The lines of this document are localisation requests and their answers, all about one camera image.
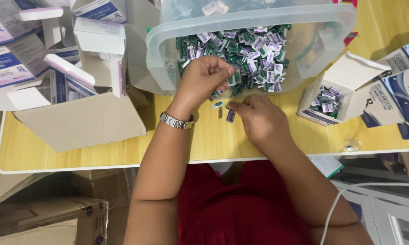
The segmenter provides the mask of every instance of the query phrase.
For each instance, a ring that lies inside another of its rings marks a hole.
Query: white cable
[[[325,226],[324,226],[324,233],[322,234],[322,239],[321,239],[321,245],[324,245],[325,241],[325,236],[327,235],[327,228],[328,228],[328,223],[330,222],[330,218],[332,216],[333,210],[336,207],[336,204],[339,201],[339,197],[342,195],[344,191],[347,189],[350,189],[351,187],[357,187],[357,186],[407,186],[409,187],[409,183],[361,183],[361,184],[352,184],[346,188],[342,188],[342,190],[338,193],[336,199],[334,200],[334,203],[332,205],[332,208],[330,209],[330,212],[328,213],[327,216],[327,221],[325,221]]]

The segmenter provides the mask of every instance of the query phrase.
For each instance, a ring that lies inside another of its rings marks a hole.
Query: floor
[[[220,173],[219,175],[221,175],[225,173],[232,164],[233,162],[226,162],[226,163],[211,163],[210,165],[212,169],[215,170],[215,172],[219,172]]]

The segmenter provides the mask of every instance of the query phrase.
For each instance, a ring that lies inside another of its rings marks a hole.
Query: wooden table
[[[367,59],[378,60],[409,43],[409,0],[363,0],[358,2],[359,32],[347,47],[348,51]],[[296,115],[301,94],[314,82],[308,79],[291,92],[270,96],[288,115],[290,133],[302,151],[310,156],[343,155],[347,145],[358,146],[358,153],[409,151],[409,140],[403,140],[397,125],[368,129],[361,117],[345,123],[324,127]],[[164,111],[171,97],[156,95],[154,110],[142,115]],[[190,163],[263,159],[245,136],[242,121],[218,120],[217,111],[209,101],[198,110],[200,119],[194,126]],[[121,142],[56,153],[10,112],[5,114],[0,142],[0,172],[63,171],[71,169],[136,167],[142,160],[154,131]]]

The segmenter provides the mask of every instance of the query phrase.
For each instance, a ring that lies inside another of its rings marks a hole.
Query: silver wristwatch
[[[187,129],[191,128],[192,125],[194,125],[194,116],[193,115],[191,115],[188,122],[185,122],[185,121],[179,121],[177,119],[174,119],[173,117],[171,117],[168,114],[166,114],[165,112],[163,112],[162,114],[160,114],[159,119],[161,121],[163,121],[164,123],[176,128],[176,129],[187,130]]]

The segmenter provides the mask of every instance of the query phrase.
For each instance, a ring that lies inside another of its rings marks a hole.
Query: hand
[[[178,120],[182,120],[180,117],[189,119],[192,109],[206,101],[215,89],[227,89],[227,79],[233,73],[234,68],[218,56],[206,55],[192,60],[167,114],[174,118],[178,114]]]
[[[265,156],[295,146],[286,114],[265,96],[252,95],[229,107],[239,114],[251,143]]]

